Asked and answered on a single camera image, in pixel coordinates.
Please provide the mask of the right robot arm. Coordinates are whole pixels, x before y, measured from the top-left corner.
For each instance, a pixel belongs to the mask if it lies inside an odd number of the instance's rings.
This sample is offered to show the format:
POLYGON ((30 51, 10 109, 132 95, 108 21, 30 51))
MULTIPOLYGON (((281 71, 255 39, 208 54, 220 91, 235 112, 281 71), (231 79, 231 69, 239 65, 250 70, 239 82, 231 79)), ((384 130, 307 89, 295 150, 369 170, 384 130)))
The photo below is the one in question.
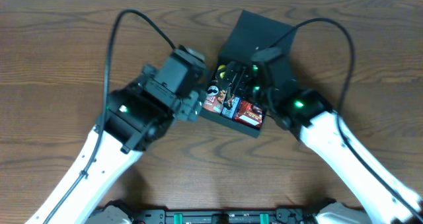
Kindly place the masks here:
POLYGON ((299 84, 283 49, 256 50, 244 59, 220 57, 215 76, 229 96, 266 109, 278 126, 318 154, 373 223, 422 222, 422 197, 360 143, 339 109, 317 91, 299 84))

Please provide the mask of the red Hello Panda box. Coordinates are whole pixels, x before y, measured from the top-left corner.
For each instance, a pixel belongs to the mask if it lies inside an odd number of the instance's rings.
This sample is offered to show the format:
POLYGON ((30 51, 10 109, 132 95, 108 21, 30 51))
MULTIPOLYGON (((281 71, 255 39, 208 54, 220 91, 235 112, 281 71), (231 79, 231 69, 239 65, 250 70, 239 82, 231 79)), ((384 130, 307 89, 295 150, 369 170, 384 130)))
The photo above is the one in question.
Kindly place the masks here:
POLYGON ((259 129, 262 126, 263 110, 247 101, 242 101, 234 115, 234 121, 259 129))

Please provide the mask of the small blue carton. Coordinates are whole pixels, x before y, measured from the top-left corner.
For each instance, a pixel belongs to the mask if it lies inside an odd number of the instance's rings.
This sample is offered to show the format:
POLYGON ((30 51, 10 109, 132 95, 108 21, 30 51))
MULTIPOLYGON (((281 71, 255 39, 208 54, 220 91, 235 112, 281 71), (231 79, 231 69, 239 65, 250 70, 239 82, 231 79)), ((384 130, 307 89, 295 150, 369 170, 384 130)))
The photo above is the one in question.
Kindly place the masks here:
POLYGON ((221 115, 224 118, 232 120, 241 101, 242 100, 238 96, 232 96, 229 100, 223 103, 221 115))

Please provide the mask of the red Pringles can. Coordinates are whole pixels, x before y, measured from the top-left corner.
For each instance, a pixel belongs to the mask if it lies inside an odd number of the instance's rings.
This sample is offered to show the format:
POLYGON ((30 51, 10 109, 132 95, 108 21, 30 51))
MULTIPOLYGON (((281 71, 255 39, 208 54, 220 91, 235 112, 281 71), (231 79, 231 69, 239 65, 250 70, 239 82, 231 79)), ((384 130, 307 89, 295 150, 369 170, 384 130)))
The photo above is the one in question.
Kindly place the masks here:
POLYGON ((206 90, 207 97, 204 101, 203 109, 220 114, 223 110, 223 103, 232 97, 230 90, 231 83, 222 85, 217 80, 213 80, 206 90))

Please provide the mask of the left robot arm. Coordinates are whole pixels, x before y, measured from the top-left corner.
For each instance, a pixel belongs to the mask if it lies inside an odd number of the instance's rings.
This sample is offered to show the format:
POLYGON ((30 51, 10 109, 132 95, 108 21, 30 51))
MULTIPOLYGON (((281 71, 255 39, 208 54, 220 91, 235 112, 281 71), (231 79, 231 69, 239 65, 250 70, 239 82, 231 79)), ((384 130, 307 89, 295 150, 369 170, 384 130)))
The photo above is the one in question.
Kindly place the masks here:
POLYGON ((195 122, 206 99, 205 57, 184 46, 160 69, 145 65, 139 77, 108 95, 106 113, 75 162, 29 223, 84 223, 115 181, 177 121, 195 122))

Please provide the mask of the yellow snack cup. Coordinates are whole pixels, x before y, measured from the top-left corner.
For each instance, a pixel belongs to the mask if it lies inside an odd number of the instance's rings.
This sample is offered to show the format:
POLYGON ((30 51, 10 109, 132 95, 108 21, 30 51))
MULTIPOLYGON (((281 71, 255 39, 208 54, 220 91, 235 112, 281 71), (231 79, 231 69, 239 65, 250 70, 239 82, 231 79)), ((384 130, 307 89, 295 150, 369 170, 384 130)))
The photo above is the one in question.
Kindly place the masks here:
POLYGON ((225 71, 224 69, 226 68, 226 65, 219 65, 217 68, 217 72, 215 74, 216 79, 223 79, 225 76, 225 71))

